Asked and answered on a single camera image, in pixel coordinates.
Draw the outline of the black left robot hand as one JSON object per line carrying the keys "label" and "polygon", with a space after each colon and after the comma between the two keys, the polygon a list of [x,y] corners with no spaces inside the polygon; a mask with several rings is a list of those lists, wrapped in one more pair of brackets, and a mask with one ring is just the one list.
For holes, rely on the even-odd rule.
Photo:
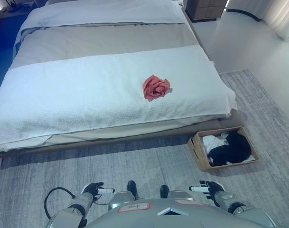
{"label": "black left robot hand", "polygon": [[103,182],[90,182],[82,190],[82,193],[91,193],[93,196],[103,195],[103,194],[112,194],[115,192],[114,188],[104,188]]}

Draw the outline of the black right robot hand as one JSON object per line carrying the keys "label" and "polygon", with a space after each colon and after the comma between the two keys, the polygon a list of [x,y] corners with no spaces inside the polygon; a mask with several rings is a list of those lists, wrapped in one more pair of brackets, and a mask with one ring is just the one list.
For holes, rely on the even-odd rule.
{"label": "black right robot hand", "polygon": [[214,181],[200,180],[199,186],[189,186],[188,189],[194,192],[205,194],[208,200],[214,200],[214,196],[219,191],[224,191],[221,184]]}

